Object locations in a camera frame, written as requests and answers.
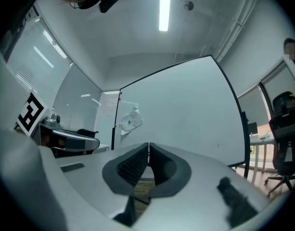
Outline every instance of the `white desk surface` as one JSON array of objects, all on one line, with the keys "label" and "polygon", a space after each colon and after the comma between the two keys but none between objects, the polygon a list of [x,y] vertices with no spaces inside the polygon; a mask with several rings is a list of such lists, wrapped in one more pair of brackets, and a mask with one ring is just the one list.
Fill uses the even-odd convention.
[{"label": "white desk surface", "polygon": [[[70,182],[66,179],[65,174],[57,164],[57,161],[52,151],[44,146],[40,146],[40,155],[44,171],[54,194],[56,201],[61,206],[65,215],[65,223],[68,231],[78,230],[104,230],[104,231],[125,231],[130,228],[113,221],[108,216],[104,215],[98,208],[91,206],[91,203],[86,201],[80,193],[74,189]],[[92,192],[97,196],[104,196],[103,192]]]},{"label": "white desk surface", "polygon": [[259,189],[225,164],[185,150],[159,146],[185,159],[191,167],[191,177],[175,196],[152,199],[133,225],[135,230],[229,230],[226,220],[229,208],[216,188],[223,177],[229,177],[258,212],[269,205],[269,199]]},{"label": "white desk surface", "polygon": [[57,158],[60,167],[82,163],[84,167],[64,173],[72,187],[92,207],[99,209],[110,218],[125,211],[128,196],[115,194],[103,179],[105,164],[141,144],[128,146],[123,149],[108,151],[106,153],[80,155]]},{"label": "white desk surface", "polygon": [[268,136],[266,136],[265,139],[261,139],[262,137],[265,137],[265,135],[253,135],[250,136],[250,145],[265,145],[265,144],[274,144],[274,136],[272,133],[269,133]]},{"label": "white desk surface", "polygon": [[109,145],[108,144],[99,144],[99,147],[97,148],[98,149],[103,149],[103,148],[108,148]]}]

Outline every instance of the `whiteboard frame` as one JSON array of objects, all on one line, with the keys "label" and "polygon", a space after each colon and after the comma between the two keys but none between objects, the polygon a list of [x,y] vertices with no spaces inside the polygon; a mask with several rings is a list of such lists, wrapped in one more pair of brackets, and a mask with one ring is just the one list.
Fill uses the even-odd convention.
[{"label": "whiteboard frame", "polygon": [[[228,83],[228,85],[229,85],[229,87],[230,87],[230,90],[231,90],[231,92],[232,92],[232,94],[233,94],[234,100],[235,100],[235,102],[236,102],[236,105],[237,105],[237,107],[238,107],[238,110],[239,110],[239,113],[240,113],[240,117],[241,117],[241,122],[242,122],[242,127],[243,127],[243,134],[244,134],[244,146],[245,146],[245,156],[244,156],[244,160],[243,160],[242,162],[238,162],[238,163],[235,163],[235,164],[232,164],[232,165],[228,165],[228,166],[229,166],[229,167],[236,167],[236,166],[239,166],[239,165],[242,165],[242,164],[246,164],[246,165],[245,165],[245,172],[246,172],[246,168],[247,168],[247,165],[249,165],[249,160],[250,160],[250,142],[249,142],[249,134],[248,134],[247,122],[243,119],[243,115],[242,115],[242,111],[241,111],[240,103],[239,103],[239,101],[238,101],[238,98],[237,98],[237,96],[236,96],[236,94],[235,94],[235,92],[234,92],[234,89],[233,89],[233,87],[232,87],[232,85],[231,85],[231,83],[230,83],[228,77],[226,76],[225,72],[223,71],[223,69],[221,68],[221,66],[219,65],[219,63],[216,61],[216,59],[215,59],[212,55],[206,55],[206,56],[201,56],[201,57],[195,57],[195,58],[192,58],[192,59],[189,59],[189,60],[186,60],[186,61],[183,61],[183,62],[180,62],[180,63],[174,64],[174,65],[172,65],[172,66],[169,66],[169,67],[163,68],[163,69],[158,70],[158,71],[156,71],[156,72],[154,72],[154,73],[152,73],[152,74],[149,74],[149,75],[147,75],[147,76],[144,76],[144,77],[142,77],[142,78],[140,78],[140,79],[138,79],[138,80],[136,80],[136,81],[134,81],[134,82],[132,82],[132,83],[130,83],[130,84],[124,86],[124,87],[122,87],[122,88],[120,89],[119,99],[120,99],[121,92],[122,92],[122,90],[123,90],[124,88],[126,88],[126,87],[128,87],[128,86],[130,86],[130,85],[132,85],[132,84],[134,84],[134,83],[136,83],[136,82],[138,82],[138,81],[140,81],[140,80],[143,80],[143,79],[145,79],[145,78],[147,78],[147,77],[149,77],[149,76],[151,76],[151,75],[157,74],[157,73],[159,73],[159,72],[161,72],[161,71],[167,70],[167,69],[169,69],[169,68],[171,68],[171,67],[175,67],[175,66],[178,66],[178,65],[180,65],[180,64],[183,64],[183,63],[186,63],[186,62],[189,62],[189,61],[195,60],[195,59],[205,58],[205,57],[211,57],[211,58],[214,60],[214,62],[216,63],[216,65],[218,66],[218,68],[219,68],[219,70],[221,71],[221,73],[223,74],[223,76],[225,77],[225,79],[226,79],[226,81],[227,81],[227,83]],[[118,101],[118,105],[117,105],[117,110],[116,110],[116,112],[115,112],[114,126],[113,126],[113,129],[112,129],[112,139],[111,139],[111,149],[112,149],[112,150],[114,150],[115,125],[116,125],[116,123],[117,123],[118,108],[119,108],[119,101]]]}]

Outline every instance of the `fluorescent light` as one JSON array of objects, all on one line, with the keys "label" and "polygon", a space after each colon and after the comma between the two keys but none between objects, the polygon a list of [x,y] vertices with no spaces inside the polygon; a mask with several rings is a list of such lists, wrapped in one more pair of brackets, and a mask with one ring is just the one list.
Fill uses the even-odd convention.
[{"label": "fluorescent light", "polygon": [[92,98],[92,100],[96,103],[98,103],[99,105],[101,105],[101,103],[99,103],[97,100],[95,100],[94,98]]},{"label": "fluorescent light", "polygon": [[[53,38],[50,36],[50,34],[44,30],[43,35],[49,40],[49,42],[53,45]],[[66,54],[61,50],[61,48],[55,44],[53,47],[56,49],[56,51],[65,59],[67,58]]]},{"label": "fluorescent light", "polygon": [[159,2],[159,31],[168,31],[170,14],[170,0],[160,0]]},{"label": "fluorescent light", "polygon": [[25,85],[28,89],[32,89],[32,86],[28,84],[20,75],[16,74],[17,78]]},{"label": "fluorescent light", "polygon": [[49,60],[40,52],[39,49],[36,48],[36,46],[34,46],[34,50],[37,52],[37,54],[51,67],[54,68],[54,66],[52,65],[51,62],[49,62]]},{"label": "fluorescent light", "polygon": [[56,44],[53,45],[53,47],[56,49],[56,51],[65,59],[67,58],[67,56],[64,54],[64,52],[62,52],[61,48]]},{"label": "fluorescent light", "polygon": [[44,36],[50,41],[50,43],[53,42],[52,37],[49,35],[49,33],[48,33],[46,30],[44,30],[43,34],[44,34]]},{"label": "fluorescent light", "polygon": [[116,91],[105,91],[105,92],[104,92],[105,95],[119,94],[119,93],[120,93],[119,90],[116,90]]}]

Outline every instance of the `window blind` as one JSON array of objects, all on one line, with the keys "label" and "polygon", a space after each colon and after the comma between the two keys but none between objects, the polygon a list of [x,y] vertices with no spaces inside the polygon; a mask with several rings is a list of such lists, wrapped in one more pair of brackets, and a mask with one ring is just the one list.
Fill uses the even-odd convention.
[{"label": "window blind", "polygon": [[51,108],[71,63],[44,21],[37,18],[26,24],[7,66],[27,91],[33,89]]},{"label": "window blind", "polygon": [[66,75],[52,111],[61,117],[64,129],[94,130],[101,90],[74,64]]},{"label": "window blind", "polygon": [[285,91],[295,94],[295,79],[284,62],[264,78],[262,82],[268,92],[271,103],[274,98]]},{"label": "window blind", "polygon": [[120,91],[104,91],[100,99],[100,110],[104,115],[115,115]]},{"label": "window blind", "polygon": [[268,124],[267,110],[257,86],[238,100],[241,110],[246,113],[248,123],[256,122],[258,127]]},{"label": "window blind", "polygon": [[95,121],[96,137],[102,144],[111,145],[112,128],[119,101],[120,91],[105,91],[101,95],[100,106]]}]

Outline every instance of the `black chair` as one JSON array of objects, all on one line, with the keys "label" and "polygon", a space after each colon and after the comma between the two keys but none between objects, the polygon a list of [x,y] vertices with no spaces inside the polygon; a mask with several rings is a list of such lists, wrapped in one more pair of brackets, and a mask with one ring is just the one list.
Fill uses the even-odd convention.
[{"label": "black chair", "polygon": [[268,177],[265,184],[268,180],[280,182],[268,192],[268,197],[284,183],[291,191],[290,180],[295,179],[295,100],[290,94],[289,91],[284,92],[273,100],[273,117],[269,126],[276,141],[273,165],[280,176]]},{"label": "black chair", "polygon": [[99,132],[98,131],[93,132],[93,131],[86,130],[86,129],[79,129],[77,131],[77,134],[87,136],[87,137],[90,137],[90,138],[95,138],[95,134],[97,134],[97,133],[99,133]]}]

